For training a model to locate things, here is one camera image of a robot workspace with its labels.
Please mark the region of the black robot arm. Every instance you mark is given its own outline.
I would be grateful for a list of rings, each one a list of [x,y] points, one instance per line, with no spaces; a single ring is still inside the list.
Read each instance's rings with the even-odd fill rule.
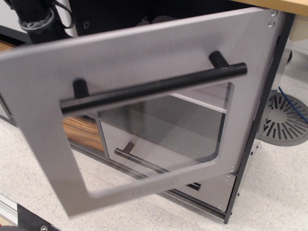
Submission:
[[[75,18],[70,9],[59,1],[7,0],[6,4],[16,12],[20,27],[29,35],[33,44],[71,38],[66,30],[75,26]],[[63,24],[57,6],[69,13],[70,25]]]

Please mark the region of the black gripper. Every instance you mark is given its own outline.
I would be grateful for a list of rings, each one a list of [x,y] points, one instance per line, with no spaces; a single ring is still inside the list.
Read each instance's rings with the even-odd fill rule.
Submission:
[[[27,26],[26,33],[29,35],[32,44],[71,38],[58,23],[49,24],[44,28]]]

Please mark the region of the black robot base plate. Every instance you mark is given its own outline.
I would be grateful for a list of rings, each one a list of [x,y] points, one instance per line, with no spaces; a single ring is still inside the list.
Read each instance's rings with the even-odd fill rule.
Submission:
[[[17,204],[18,225],[0,225],[1,231],[59,231],[57,227]]]

